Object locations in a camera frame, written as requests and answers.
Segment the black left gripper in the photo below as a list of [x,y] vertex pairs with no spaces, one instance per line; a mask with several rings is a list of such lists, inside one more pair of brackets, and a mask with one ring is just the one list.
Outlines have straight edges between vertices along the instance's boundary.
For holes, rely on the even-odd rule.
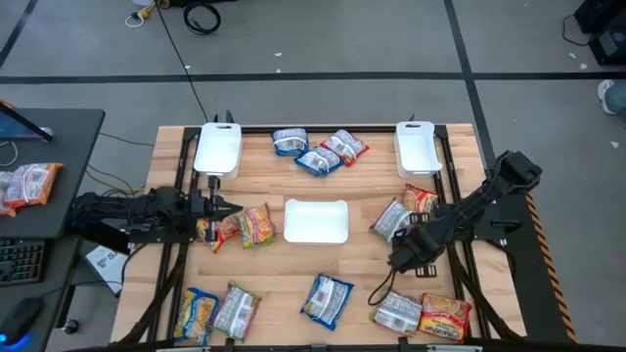
[[[205,242],[215,242],[217,240],[217,235],[215,233],[215,221],[211,219],[211,214],[214,211],[214,197],[217,195],[219,190],[219,178],[214,175],[209,175],[207,178],[208,181],[208,190],[209,197],[206,198],[201,194],[201,189],[198,188],[199,184],[199,176],[194,176],[191,181],[190,188],[190,200],[191,200],[191,213],[194,218],[197,219],[206,219],[208,222],[208,229],[204,231],[202,238]],[[218,197],[218,207],[220,209],[229,209],[235,212],[229,211],[226,215],[224,215],[219,222],[232,222],[237,223],[239,221],[239,216],[241,215],[241,210],[243,207],[238,204],[231,203],[225,200],[222,196]]]

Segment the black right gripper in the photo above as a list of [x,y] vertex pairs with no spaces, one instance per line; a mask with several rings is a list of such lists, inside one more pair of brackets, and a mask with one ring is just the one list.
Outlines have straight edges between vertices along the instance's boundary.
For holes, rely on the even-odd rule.
[[417,278],[437,277],[434,261],[443,252],[443,243],[433,236],[428,223],[428,213],[413,213],[406,234],[392,238],[389,265],[395,271],[415,270]]

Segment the red Maruchan noodle pack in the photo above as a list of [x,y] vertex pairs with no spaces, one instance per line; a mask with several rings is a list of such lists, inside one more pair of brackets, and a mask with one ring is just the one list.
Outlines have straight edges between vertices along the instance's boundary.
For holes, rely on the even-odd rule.
[[351,166],[361,154],[369,149],[364,142],[344,129],[337,130],[322,142],[321,146],[335,153],[346,166]]
[[472,305],[462,299],[424,293],[418,330],[462,342],[468,333]]
[[416,213],[430,213],[438,204],[438,194],[420,189],[410,184],[405,185],[402,204],[404,207]]
[[217,253],[219,248],[230,238],[238,236],[241,232],[239,220],[235,214],[224,218],[214,227],[214,241],[209,239],[211,222],[208,219],[199,219],[196,223],[197,235],[209,247],[213,253]]

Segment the white plastic bin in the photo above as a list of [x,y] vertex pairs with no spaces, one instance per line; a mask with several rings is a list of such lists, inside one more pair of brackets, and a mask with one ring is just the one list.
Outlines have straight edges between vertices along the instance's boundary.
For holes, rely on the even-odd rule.
[[285,204],[284,238],[289,243],[339,245],[349,236],[349,211],[344,200]]
[[442,169],[434,137],[434,124],[431,122],[403,121],[396,124],[393,142],[397,172],[401,178],[428,178]]
[[221,180],[234,180],[239,173],[242,149],[239,124],[208,122],[201,128],[194,169]]

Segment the blue Maruchan noodle pack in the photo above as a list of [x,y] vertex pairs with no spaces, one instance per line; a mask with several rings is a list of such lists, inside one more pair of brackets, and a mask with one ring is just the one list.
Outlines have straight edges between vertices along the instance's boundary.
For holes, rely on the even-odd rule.
[[216,295],[188,287],[183,294],[173,341],[193,340],[201,346],[207,346],[218,306],[219,298]]
[[309,151],[307,132],[303,128],[275,130],[271,138],[276,155],[300,156]]
[[319,274],[300,309],[310,320],[330,331],[347,305],[354,284]]
[[331,150],[315,147],[298,156],[294,163],[315,177],[326,177],[343,166],[343,160]]

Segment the black platform with hazard stripe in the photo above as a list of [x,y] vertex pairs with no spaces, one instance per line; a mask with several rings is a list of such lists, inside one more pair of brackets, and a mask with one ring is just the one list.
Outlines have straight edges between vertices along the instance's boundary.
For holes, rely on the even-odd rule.
[[532,196],[508,196],[499,207],[504,219],[518,223],[507,235],[507,249],[515,266],[514,287],[527,337],[576,343],[574,325]]

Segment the white printed box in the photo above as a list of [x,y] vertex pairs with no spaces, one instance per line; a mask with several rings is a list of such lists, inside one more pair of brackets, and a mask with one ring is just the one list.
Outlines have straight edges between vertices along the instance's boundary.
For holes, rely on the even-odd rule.
[[119,296],[122,290],[122,268],[128,256],[99,245],[89,251],[85,259],[112,293]]

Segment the black office desk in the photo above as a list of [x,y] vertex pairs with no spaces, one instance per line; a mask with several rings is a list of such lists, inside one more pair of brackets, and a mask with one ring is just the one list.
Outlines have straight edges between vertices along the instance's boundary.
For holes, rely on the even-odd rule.
[[60,162],[60,170],[46,205],[27,206],[15,217],[0,216],[0,240],[43,240],[43,278],[37,283],[0,284],[0,325],[21,301],[41,297],[42,309],[18,342],[0,352],[43,352],[64,304],[82,238],[65,233],[64,226],[77,195],[105,118],[103,110],[19,109],[18,113],[38,126],[54,131],[50,142],[17,142],[17,165]]

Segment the black backlit keyboard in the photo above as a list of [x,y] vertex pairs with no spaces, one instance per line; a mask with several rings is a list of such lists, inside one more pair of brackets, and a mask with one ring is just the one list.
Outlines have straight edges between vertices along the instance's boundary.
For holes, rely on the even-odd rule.
[[44,241],[0,239],[0,287],[41,281]]

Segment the black computer monitor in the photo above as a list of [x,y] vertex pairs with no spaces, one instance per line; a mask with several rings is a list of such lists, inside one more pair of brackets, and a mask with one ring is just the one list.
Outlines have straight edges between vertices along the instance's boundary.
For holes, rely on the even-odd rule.
[[8,105],[0,102],[0,141],[45,141],[51,142],[54,132],[39,127]]

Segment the black computer mouse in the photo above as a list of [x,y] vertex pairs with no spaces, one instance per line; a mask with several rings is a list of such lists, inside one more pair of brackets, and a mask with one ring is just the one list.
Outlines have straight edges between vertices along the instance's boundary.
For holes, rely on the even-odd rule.
[[28,333],[43,309],[43,299],[27,297],[20,301],[0,324],[0,345],[18,344]]

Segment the person's shoe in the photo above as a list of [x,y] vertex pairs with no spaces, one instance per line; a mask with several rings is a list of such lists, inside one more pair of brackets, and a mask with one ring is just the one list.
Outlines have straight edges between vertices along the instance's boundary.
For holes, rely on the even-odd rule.
[[605,113],[626,114],[626,82],[603,80],[597,87],[597,94]]

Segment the black equipment case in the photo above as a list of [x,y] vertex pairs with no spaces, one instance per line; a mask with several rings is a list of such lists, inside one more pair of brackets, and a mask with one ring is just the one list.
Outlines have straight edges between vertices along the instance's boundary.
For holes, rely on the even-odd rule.
[[626,0],[584,0],[573,16],[600,66],[626,66]]

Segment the black metal table frame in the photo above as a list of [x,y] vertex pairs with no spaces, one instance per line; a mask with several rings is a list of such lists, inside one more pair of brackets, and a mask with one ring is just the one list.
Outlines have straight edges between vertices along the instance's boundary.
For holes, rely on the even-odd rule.
[[[471,124],[435,126],[446,128],[459,186],[459,191],[453,192],[444,165],[440,179],[443,188],[436,192],[440,196],[443,193],[446,202],[452,202],[457,199],[453,193],[466,197],[478,188],[484,179],[483,163]],[[405,180],[398,176],[393,148],[395,123],[364,127],[370,130],[363,133],[356,125],[328,125],[328,131],[316,132],[314,126],[304,127],[313,146],[345,128],[370,147],[352,166],[341,167],[327,178],[314,178],[294,165],[291,158],[274,154],[269,131],[286,127],[243,126],[244,153],[238,178],[222,181],[220,193],[229,202],[242,206],[267,202],[276,228],[275,238],[253,249],[243,249],[238,238],[230,239],[217,254],[198,240],[189,247],[182,284],[183,290],[194,286],[223,299],[228,283],[234,282],[261,297],[245,342],[238,341],[235,347],[296,346],[292,348],[302,351],[309,345],[326,345],[328,350],[357,345],[358,351],[366,345],[397,346],[398,333],[369,319],[375,308],[368,306],[368,296],[387,275],[386,257],[390,251],[390,245],[369,233],[369,227],[393,198],[400,198],[405,184],[435,191],[435,185],[440,183],[436,177]],[[174,184],[184,129],[159,127],[148,176],[150,187]],[[338,245],[287,242],[282,233],[284,208],[292,198],[346,201],[350,232],[347,241]],[[489,243],[474,241],[471,245],[483,294],[512,330],[526,335],[507,255]],[[128,264],[111,341],[127,335],[147,308],[149,297],[155,292],[162,248],[160,243],[150,244]],[[319,273],[355,284],[335,331],[299,313]]]

